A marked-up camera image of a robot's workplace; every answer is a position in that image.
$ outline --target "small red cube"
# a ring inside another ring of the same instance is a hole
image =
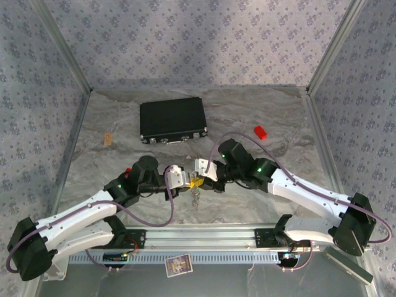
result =
[[[260,140],[266,139],[268,135],[261,126],[257,126],[256,128],[254,128],[254,133],[256,133]]]

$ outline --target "patterned wallpaper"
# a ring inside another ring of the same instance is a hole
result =
[[[46,0],[92,88],[307,85],[351,0]]]
[[[28,1],[0,1],[0,296],[17,296],[6,246],[17,222],[48,215],[82,91]]]
[[[365,193],[396,231],[396,2],[368,0],[314,96],[347,192]],[[377,237],[385,235],[384,227]],[[396,240],[374,246],[396,296]]]

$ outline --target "marble surface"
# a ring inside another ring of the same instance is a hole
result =
[[[201,97],[209,134],[203,139],[180,144],[145,145],[139,140],[139,105],[146,101]],[[192,169],[195,158],[208,158],[217,138],[229,131],[251,136],[262,125],[268,132],[263,143],[298,176],[321,186],[327,180],[321,168],[312,133],[297,88],[218,88],[190,90],[135,90],[92,92],[75,148],[59,211],[81,202],[103,188],[142,155],[152,155],[166,165]],[[113,133],[113,143],[104,146],[104,134]],[[241,139],[254,157],[265,154],[249,140]],[[228,184],[224,194],[202,191],[199,209],[192,206],[192,194],[175,199],[174,224],[185,223],[275,223],[284,213],[312,217],[314,213],[281,197],[248,191]],[[163,194],[141,198],[129,208],[140,218],[161,223],[170,216],[170,204]],[[127,225],[138,225],[123,213]]]

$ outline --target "black briefcase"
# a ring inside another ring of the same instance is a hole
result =
[[[207,133],[201,98],[145,102],[140,105],[140,139],[144,144],[170,144],[205,137]]]

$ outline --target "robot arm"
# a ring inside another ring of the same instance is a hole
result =
[[[254,159],[233,139],[222,143],[218,151],[225,164],[211,162],[207,172],[208,160],[195,161],[193,175],[195,180],[201,180],[201,189],[222,193],[226,183],[240,181],[250,189],[260,189],[301,204],[328,221],[326,225],[319,226],[317,219],[302,220],[284,215],[274,229],[257,231],[258,248],[292,247],[296,244],[309,246],[307,240],[333,241],[349,254],[362,255],[376,224],[375,219],[345,205],[330,203],[297,186],[275,162],[266,158]],[[126,229],[114,216],[118,211],[117,205],[131,206],[139,201],[143,193],[164,192],[168,200],[165,178],[173,197],[191,187],[192,177],[183,167],[171,166],[166,176],[165,173],[159,174],[157,168],[155,158],[143,156],[131,171],[125,171],[86,201],[36,223],[30,218],[20,221],[7,247],[10,252],[8,264],[12,257],[22,280],[31,280],[48,270],[52,263],[75,252],[98,246],[120,248],[126,239]],[[350,198],[293,177],[318,193],[334,196],[336,201],[348,201],[372,211],[367,197],[363,195],[356,194]]]

